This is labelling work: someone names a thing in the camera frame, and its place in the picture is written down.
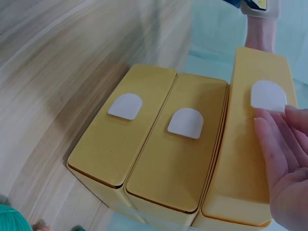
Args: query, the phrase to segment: wrist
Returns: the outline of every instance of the wrist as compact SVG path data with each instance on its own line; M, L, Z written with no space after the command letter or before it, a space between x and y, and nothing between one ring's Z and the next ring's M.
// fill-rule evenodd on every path
M276 20L248 16L246 47L274 53Z

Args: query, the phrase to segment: yellow container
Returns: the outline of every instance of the yellow container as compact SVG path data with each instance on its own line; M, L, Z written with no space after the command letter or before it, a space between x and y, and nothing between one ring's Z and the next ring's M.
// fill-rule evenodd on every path
M263 155L254 132L252 85L279 84L288 104L296 97L286 58L249 48L236 53L227 121L218 161L193 227L202 230L260 230L271 221Z
M126 74L96 115L69 156L68 168L98 198L114 211L141 222L132 213L124 182L161 110L176 77L176 71L135 65ZM123 94L136 94L142 106L133 120L108 114Z
M227 94L222 80L188 74L175 80L126 184L128 197L152 226L185 230L195 218L219 143ZM182 108L202 115L199 139L168 132L171 118Z

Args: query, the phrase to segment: finger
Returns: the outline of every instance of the finger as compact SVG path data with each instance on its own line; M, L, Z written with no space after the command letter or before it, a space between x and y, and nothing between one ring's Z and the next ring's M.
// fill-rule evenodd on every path
M308 109L300 110L287 105L284 112L287 123L308 136Z
M264 118L255 119L255 131L266 163L270 191L288 173L288 164L274 133Z
M278 145L280 146L280 149L282 150L282 153L288 163L289 172L294 172L295 170L297 170L299 168L298 161L294 156L292 150L289 148L286 141L284 140L272 115L268 111L263 109L256 110L256 115L258 117L264 118L268 122L271 130L273 131L273 135L276 138L276 141L278 142Z
M285 142L293 152L300 167L308 167L308 155L304 152L294 133L279 113L271 113Z
M291 128L294 136L296 137L299 145L302 147L304 152L308 155L308 137L299 130L296 130L295 128Z

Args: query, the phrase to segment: light wood panel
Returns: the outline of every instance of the light wood panel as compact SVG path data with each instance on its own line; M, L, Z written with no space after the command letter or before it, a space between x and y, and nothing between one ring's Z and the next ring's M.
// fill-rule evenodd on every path
M135 63L178 70L191 0L0 2L0 194L55 230L105 230L111 212L66 169Z

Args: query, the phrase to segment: white adhesive pad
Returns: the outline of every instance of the white adhesive pad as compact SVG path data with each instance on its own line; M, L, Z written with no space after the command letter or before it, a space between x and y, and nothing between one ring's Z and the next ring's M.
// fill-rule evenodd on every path
M142 106L142 99L135 94L127 93L119 96L108 110L108 114L123 119L136 118Z
M287 97L277 83L262 80L252 86L250 104L254 108L284 113Z
M200 112L191 108L182 108L172 117L168 132L198 139L203 127L203 117Z

